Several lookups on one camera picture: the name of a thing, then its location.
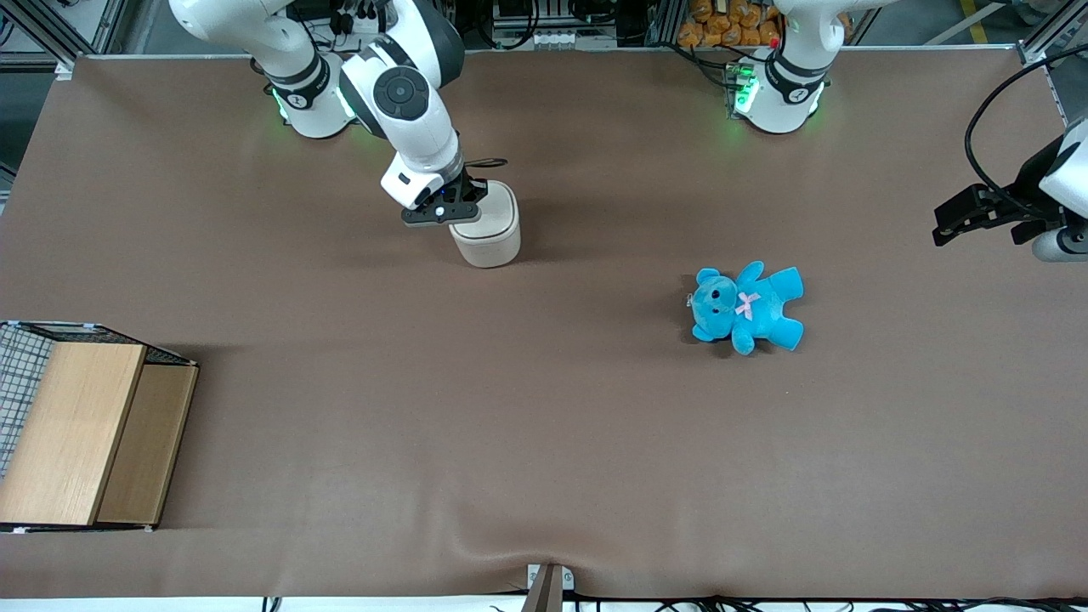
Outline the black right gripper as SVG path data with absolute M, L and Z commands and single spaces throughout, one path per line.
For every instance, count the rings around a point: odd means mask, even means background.
M 436 191 L 424 189 L 415 209 L 403 209 L 407 227 L 473 224 L 482 216 L 481 201 L 489 193 L 485 179 L 462 171 Z

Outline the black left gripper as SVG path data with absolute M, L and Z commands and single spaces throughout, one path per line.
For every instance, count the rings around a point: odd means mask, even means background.
M 1011 201 L 982 184 L 972 184 L 966 189 L 937 206 L 936 228 L 932 230 L 935 247 L 944 247 L 944 231 L 975 231 L 1013 224 L 1011 240 L 1021 247 L 1046 231 L 1058 228 L 1062 220 L 1058 201 L 1044 194 L 1039 182 L 1044 178 L 1054 159 L 1052 156 L 1033 156 L 1021 166 L 1017 178 L 1004 186 Z

